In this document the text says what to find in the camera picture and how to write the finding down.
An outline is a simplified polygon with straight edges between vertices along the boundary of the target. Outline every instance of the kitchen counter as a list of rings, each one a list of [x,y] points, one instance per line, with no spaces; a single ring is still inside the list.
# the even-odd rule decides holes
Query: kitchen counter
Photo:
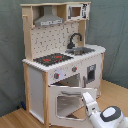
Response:
[[[67,56],[70,56],[70,57],[73,57],[74,59],[63,61],[61,63],[55,64],[55,65],[51,65],[49,67],[43,66],[43,65],[38,64],[36,62],[31,62],[31,61],[29,61],[27,59],[24,59],[23,62],[27,63],[28,65],[31,65],[31,66],[33,66],[35,68],[38,68],[39,70],[47,72],[47,71],[49,71],[51,69],[54,69],[54,68],[57,68],[57,67],[60,67],[60,66],[64,66],[64,65],[67,65],[67,64],[70,64],[70,63],[75,63],[78,60],[80,61],[82,59],[88,59],[90,57],[97,56],[97,55],[102,54],[102,53],[105,52],[105,48],[103,48],[101,46],[97,46],[97,45],[86,44],[86,48],[91,48],[91,49],[94,49],[95,51],[87,53],[87,54],[84,54],[84,55],[79,55],[79,56],[74,56],[74,55],[65,53],[65,51],[59,51],[59,53],[67,55]]]

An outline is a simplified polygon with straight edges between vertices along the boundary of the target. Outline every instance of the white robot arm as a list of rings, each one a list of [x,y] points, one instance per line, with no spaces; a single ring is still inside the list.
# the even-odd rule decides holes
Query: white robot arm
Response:
[[[88,92],[83,94],[83,102],[94,128],[128,128],[128,118],[118,107],[111,106],[100,112],[98,103]]]

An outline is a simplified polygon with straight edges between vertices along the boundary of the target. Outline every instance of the pegboard backsplash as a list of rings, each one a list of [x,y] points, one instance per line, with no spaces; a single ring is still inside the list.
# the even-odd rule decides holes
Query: pegboard backsplash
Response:
[[[67,49],[70,37],[78,33],[79,22],[35,27],[31,30],[33,58]],[[73,38],[78,46],[78,36]]]

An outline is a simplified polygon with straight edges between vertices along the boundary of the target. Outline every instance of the oven handle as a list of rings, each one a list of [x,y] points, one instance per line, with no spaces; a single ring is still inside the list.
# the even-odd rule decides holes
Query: oven handle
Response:
[[[84,88],[86,88],[86,77],[83,76],[83,80],[84,80]]]
[[[70,11],[70,16],[68,16],[68,19],[71,19],[71,17],[72,17],[72,7],[71,6],[69,6],[69,11]]]
[[[70,93],[70,92],[66,92],[66,91],[61,91],[62,94],[64,95],[76,95],[76,96],[81,96],[81,92],[74,92],[74,93]]]

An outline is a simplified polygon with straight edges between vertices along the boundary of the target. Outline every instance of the wall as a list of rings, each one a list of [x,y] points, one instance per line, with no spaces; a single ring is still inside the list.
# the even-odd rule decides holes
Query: wall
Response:
[[[103,78],[128,88],[128,0],[90,1],[86,42],[106,48]],[[20,4],[43,2],[67,0],[0,1],[0,116],[15,110],[21,100],[25,101]]]

